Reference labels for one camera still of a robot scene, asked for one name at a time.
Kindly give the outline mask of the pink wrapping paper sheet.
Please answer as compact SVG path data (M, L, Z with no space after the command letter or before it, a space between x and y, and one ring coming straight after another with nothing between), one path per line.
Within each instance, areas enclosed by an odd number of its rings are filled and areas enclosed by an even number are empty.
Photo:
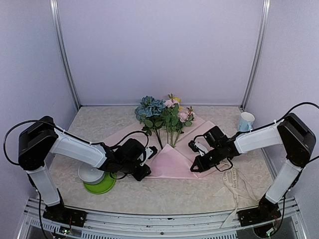
M151 169L151 174L146 177L147 179L199 179L203 178L215 171L215 167L202 172L196 173L191 172L190 168L194 162L198 153L195 153L188 147L188 143L195 138L197 135L202 135L208 130L215 126L211 121L204 121L202 118L197 117L193 122L192 126L184 128L184 134L179 137L176 146L173 148L165 141L166 131L161 129L161 140L163 149L161 150L160 145L156 136L152 135L149 137L149 145L155 146L158 149L158 153L150 159L146 164ZM130 126L114 133L107 137L103 142L107 146L113 146L119 142L125 135L130 132L141 130L142 125L139 122L131 124ZM142 133L136 133L129 135L128 138L137 139L143 145L146 143L147 138Z

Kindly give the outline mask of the pink fake rose stem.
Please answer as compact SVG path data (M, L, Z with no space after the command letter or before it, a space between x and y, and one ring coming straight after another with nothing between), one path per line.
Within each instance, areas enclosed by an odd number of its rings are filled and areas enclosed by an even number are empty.
M179 111L172 122L172 147L175 147L185 127L190 127L194 121L195 114L193 107L187 107L185 111Z

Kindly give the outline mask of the blue fake flower bunch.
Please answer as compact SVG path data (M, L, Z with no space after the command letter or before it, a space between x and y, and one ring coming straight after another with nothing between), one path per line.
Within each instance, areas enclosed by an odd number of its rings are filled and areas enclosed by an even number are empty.
M163 125L161 114L164 109L165 105L163 100L155 99L152 96L145 96L142 98L140 106L134 111L136 119L140 124L144 125L142 131L146 132L148 136L154 134L161 149L163 149L160 136L160 129Z

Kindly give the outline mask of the pale pink fake flower stem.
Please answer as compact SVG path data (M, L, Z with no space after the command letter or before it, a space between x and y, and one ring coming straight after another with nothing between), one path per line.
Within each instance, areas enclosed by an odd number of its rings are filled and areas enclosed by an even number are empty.
M173 94L168 95L168 100L165 101L165 108L162 110L161 117L164 121L164 128L166 130L166 141L172 147L172 122L179 113L179 105L173 100Z

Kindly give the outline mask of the yellow fake flower stem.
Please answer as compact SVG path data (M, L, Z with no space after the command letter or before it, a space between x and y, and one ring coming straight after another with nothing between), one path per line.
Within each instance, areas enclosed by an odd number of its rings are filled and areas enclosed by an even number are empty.
M181 99L178 97L173 97L173 100L175 103L178 103L178 105L179 105L178 110L181 111L182 110L182 106L180 105Z

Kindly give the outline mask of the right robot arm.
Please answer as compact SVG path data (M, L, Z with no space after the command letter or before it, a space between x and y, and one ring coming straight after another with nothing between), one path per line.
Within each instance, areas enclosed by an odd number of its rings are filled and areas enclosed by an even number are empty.
M237 132L232 137L228 137L218 126L212 127L201 137L211 150L195 139L189 142L189 147L199 154L194 159L191 172L205 172L217 167L222 160L231 161L257 149L271 149L285 158L273 184L262 198L265 202L255 210L255 217L260 221L267 220L274 213L274 205L292 188L310 163L317 142L313 131L294 113L260 128Z

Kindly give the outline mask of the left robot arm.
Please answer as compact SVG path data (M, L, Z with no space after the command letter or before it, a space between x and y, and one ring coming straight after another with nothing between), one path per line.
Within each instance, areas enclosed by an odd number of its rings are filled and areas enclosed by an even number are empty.
M18 138L18 163L26 171L46 207L57 220L63 222L70 216L62 195L51 176L52 167L63 159L68 164L83 163L102 174L133 176L141 181L149 176L147 161L158 152L149 141L141 143L130 135L108 146L103 142L89 142L72 135L54 123L50 116L24 122L29 125Z

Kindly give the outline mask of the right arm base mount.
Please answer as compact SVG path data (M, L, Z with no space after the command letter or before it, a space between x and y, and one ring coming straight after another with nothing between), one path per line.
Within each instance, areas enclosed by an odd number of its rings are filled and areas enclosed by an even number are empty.
M259 224L280 218L282 216L279 208L256 207L238 212L238 218L242 227Z

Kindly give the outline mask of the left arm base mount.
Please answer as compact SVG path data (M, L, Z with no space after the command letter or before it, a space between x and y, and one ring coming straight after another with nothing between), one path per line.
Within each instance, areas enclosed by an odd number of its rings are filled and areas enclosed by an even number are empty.
M81 228L84 227L86 216L87 213L85 211L71 208L51 209L46 207L43 213L45 219Z

